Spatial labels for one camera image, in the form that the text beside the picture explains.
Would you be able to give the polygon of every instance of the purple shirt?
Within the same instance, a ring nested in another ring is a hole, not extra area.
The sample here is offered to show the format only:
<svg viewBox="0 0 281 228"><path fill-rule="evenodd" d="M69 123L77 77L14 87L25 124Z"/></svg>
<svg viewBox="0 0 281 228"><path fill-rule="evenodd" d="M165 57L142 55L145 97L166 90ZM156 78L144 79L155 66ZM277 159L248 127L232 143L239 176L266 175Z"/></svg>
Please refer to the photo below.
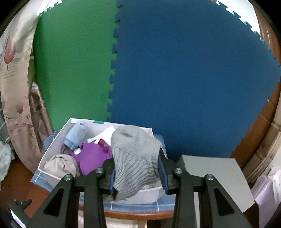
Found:
<svg viewBox="0 0 281 228"><path fill-rule="evenodd" d="M112 158L111 147L102 139L98 144L82 143L80 149L79 154L76 155L73 151L70 155L76 160L82 175L87 175L94 169L102 167L105 160Z"/></svg>

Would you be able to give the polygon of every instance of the blue foam mat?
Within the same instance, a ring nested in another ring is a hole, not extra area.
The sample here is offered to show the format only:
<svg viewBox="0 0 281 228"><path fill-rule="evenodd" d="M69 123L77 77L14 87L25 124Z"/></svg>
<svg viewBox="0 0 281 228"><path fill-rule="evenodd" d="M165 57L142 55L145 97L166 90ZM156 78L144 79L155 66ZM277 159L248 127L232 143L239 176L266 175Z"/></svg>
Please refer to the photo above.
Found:
<svg viewBox="0 0 281 228"><path fill-rule="evenodd" d="M249 24L210 0L122 0L110 122L152 127L169 158L229 157L279 82Z"/></svg>

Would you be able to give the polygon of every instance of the cardboard sheet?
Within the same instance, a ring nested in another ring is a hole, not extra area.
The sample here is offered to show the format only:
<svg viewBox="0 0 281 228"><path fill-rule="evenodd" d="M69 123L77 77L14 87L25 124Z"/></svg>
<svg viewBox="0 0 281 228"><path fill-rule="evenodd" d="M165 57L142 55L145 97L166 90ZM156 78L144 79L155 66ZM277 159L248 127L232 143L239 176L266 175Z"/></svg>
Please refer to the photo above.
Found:
<svg viewBox="0 0 281 228"><path fill-rule="evenodd" d="M234 158L208 158L182 155L177 165L191 175L213 174L242 212L254 204L247 181Z"/></svg>

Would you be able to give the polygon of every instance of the white wall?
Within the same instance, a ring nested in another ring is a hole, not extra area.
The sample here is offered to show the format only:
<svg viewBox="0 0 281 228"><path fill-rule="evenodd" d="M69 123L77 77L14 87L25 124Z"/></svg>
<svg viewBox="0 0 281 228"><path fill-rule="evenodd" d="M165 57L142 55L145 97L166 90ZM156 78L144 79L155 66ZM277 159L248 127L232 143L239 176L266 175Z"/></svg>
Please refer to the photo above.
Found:
<svg viewBox="0 0 281 228"><path fill-rule="evenodd" d="M248 22L253 31L260 34L260 27L253 5L247 0L219 0L226 5L228 11L234 11L241 16L242 21Z"/></svg>

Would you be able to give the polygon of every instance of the gray sock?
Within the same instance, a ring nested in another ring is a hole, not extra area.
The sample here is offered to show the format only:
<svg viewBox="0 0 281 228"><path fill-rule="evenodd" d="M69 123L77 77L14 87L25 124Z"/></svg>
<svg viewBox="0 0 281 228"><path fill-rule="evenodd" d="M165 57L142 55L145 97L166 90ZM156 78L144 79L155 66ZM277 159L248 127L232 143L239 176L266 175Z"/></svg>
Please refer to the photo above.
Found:
<svg viewBox="0 0 281 228"><path fill-rule="evenodd" d="M115 163L113 187L116 201L135 195L144 185L159 180L158 154L161 142L136 126L117 128L111 138Z"/></svg>

